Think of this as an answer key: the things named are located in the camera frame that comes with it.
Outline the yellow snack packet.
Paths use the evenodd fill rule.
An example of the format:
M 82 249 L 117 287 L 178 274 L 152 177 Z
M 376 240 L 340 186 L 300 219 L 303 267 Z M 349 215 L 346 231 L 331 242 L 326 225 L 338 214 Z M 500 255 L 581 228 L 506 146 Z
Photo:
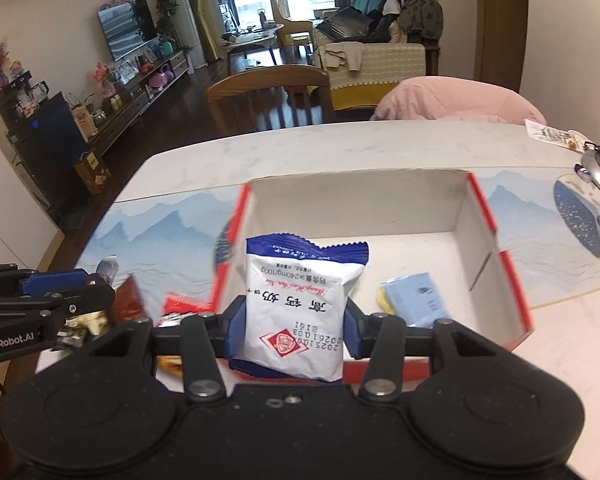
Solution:
M 389 301 L 389 298 L 388 298 L 387 292 L 386 292 L 386 288 L 384 285 L 381 285 L 378 288 L 377 302 L 379 304 L 379 307 L 381 307 L 381 309 L 384 312 L 386 312 L 387 314 L 390 314 L 390 315 L 396 314 L 394 307 L 392 306 L 391 302 Z

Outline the silver foil candy bar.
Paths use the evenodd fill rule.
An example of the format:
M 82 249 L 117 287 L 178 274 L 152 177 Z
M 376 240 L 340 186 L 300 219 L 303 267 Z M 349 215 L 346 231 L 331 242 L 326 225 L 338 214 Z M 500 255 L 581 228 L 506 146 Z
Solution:
M 114 284 L 114 280 L 119 272 L 118 258 L 115 255 L 102 258 L 96 266 L 95 273 L 99 275 L 109 286 Z

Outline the light blue snack packet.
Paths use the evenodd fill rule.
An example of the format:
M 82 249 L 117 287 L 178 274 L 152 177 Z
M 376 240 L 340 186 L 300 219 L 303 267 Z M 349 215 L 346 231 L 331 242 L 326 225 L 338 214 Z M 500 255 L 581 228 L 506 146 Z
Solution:
M 448 318 L 440 292 L 429 273 L 394 278 L 383 284 L 396 316 L 408 327 L 431 328 L 439 318 Z

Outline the cream yellow pastry packet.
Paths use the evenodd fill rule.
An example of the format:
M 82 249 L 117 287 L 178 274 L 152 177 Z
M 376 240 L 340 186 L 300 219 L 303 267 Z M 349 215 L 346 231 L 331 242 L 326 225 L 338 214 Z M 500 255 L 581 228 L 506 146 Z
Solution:
M 95 338 L 106 334 L 109 322 L 105 311 L 69 318 L 58 330 L 55 350 L 79 349 Z

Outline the dark red foil snack bag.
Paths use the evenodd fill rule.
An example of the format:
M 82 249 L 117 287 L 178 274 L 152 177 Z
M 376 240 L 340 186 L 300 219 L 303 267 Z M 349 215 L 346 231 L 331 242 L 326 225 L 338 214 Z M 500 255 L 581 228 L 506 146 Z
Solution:
M 117 326 L 126 321 L 147 317 L 140 288 L 130 274 L 114 291 L 114 303 L 107 309 L 108 322 L 111 326 Z

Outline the white blue milk candy packet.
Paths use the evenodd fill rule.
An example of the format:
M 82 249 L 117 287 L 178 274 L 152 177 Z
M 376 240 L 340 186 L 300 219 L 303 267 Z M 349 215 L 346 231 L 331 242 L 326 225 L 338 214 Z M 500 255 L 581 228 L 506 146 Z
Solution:
M 245 339 L 230 365 L 257 378 L 339 382 L 344 311 L 368 245 L 272 233 L 247 238 L 245 254 Z

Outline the red cardboard box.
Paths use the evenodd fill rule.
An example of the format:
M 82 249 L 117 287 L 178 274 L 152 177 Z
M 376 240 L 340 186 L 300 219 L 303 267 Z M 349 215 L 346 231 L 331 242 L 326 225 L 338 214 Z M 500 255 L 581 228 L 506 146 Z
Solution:
M 365 242 L 370 260 L 351 298 L 366 314 L 379 310 L 385 282 L 429 273 L 449 318 L 507 350 L 532 332 L 524 291 L 471 172 L 365 170 L 244 184 L 228 231 L 233 253 L 214 294 L 219 310 L 246 290 L 246 239 L 268 233 L 321 247 Z

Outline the red chinese snack packet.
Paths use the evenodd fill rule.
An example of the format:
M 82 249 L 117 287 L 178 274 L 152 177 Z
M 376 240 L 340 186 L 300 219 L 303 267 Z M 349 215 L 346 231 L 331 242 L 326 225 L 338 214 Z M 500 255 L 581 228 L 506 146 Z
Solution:
M 175 328 L 175 333 L 178 333 L 178 329 L 184 318 L 198 314 L 203 316 L 215 314 L 215 308 L 209 300 L 187 296 L 180 292 L 167 292 L 156 327 Z M 169 350 L 169 353 L 157 354 L 158 367 L 174 376 L 182 378 L 183 364 L 180 347 L 175 346 L 172 349 L 170 346 L 166 346 L 166 348 Z

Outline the white cupboard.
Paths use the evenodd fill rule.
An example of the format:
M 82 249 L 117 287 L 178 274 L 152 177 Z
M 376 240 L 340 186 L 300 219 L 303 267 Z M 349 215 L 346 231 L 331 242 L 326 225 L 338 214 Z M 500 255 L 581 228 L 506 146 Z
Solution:
M 0 148 L 0 264 L 45 271 L 63 240 Z

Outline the brown paper gift bag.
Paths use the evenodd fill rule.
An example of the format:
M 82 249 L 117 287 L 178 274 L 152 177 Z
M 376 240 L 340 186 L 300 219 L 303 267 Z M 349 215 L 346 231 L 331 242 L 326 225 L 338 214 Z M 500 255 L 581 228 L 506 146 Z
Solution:
M 111 178 L 108 167 L 93 151 L 84 152 L 74 169 L 92 195 L 100 194 Z

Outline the long tv console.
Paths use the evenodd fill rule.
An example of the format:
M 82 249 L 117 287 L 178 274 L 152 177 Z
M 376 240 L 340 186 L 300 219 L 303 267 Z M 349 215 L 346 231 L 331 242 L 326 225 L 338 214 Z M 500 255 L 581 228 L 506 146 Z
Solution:
M 107 120 L 98 127 L 98 133 L 87 142 L 96 155 L 106 153 L 126 130 L 135 124 L 171 87 L 189 70 L 184 49 L 160 58 L 146 74 L 139 74 L 124 86 L 122 107 L 107 113 Z

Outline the blue mountain table runner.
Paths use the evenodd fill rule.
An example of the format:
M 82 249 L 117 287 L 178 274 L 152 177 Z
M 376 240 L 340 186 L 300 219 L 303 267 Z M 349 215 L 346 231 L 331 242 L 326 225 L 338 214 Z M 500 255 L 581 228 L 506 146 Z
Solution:
M 318 246 L 364 242 L 370 258 L 352 296 L 366 311 L 378 287 L 426 273 L 450 315 L 488 327 L 480 292 L 507 252 L 530 307 L 600 289 L 600 192 L 570 168 L 385 169 L 294 174 L 112 205 L 78 266 L 117 259 L 158 318 L 171 292 L 230 301 L 244 290 L 248 237 L 294 233 Z

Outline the flat screen television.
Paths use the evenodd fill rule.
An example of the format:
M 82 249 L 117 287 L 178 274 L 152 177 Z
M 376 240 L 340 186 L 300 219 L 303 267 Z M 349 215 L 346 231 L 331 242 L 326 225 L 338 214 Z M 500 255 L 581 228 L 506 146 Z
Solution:
M 158 37 L 147 0 L 132 0 L 97 11 L 100 28 L 114 61 Z

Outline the small paper packet on table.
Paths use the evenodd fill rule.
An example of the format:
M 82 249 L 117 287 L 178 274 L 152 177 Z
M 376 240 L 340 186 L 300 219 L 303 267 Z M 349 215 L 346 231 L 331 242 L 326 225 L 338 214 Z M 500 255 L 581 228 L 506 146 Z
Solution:
M 574 130 L 560 130 L 526 119 L 524 126 L 531 139 L 565 148 L 566 150 L 583 153 L 588 138 Z

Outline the wooden door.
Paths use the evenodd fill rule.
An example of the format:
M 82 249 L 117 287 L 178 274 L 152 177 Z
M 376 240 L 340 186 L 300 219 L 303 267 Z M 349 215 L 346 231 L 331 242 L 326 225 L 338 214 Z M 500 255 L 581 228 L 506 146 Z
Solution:
M 518 92 L 529 0 L 477 0 L 475 80 Z

